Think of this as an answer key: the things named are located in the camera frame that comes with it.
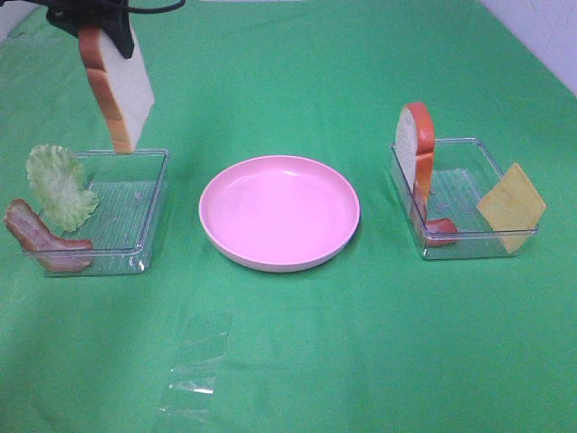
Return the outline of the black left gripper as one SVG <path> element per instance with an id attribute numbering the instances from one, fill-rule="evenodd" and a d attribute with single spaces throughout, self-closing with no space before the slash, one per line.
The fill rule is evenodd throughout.
<path id="1" fill-rule="evenodd" d="M 130 59 L 133 55 L 134 41 L 126 12 L 127 0 L 45 0 L 39 5 L 48 8 L 47 21 L 54 27 L 77 38 L 79 25 L 75 20 L 86 21 L 100 19 L 99 27 L 112 40 L 119 53 Z"/>

